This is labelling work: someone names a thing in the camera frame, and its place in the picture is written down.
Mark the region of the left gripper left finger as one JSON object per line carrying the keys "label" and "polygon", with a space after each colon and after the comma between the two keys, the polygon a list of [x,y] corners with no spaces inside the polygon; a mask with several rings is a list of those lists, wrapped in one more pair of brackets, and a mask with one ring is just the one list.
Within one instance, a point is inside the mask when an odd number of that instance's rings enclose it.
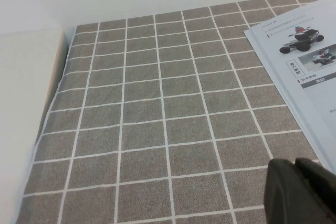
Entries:
{"label": "left gripper left finger", "polygon": [[272,159],[268,164],[264,208],[267,223],[323,223],[315,190],[285,159]]}

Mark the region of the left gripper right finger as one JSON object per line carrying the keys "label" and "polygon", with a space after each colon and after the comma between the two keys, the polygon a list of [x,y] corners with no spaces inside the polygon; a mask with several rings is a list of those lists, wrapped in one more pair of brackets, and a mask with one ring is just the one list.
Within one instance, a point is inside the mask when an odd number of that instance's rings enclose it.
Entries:
{"label": "left gripper right finger", "polygon": [[315,202],[323,211],[321,223],[335,223],[335,174],[308,158],[297,158],[295,166],[313,191]]}

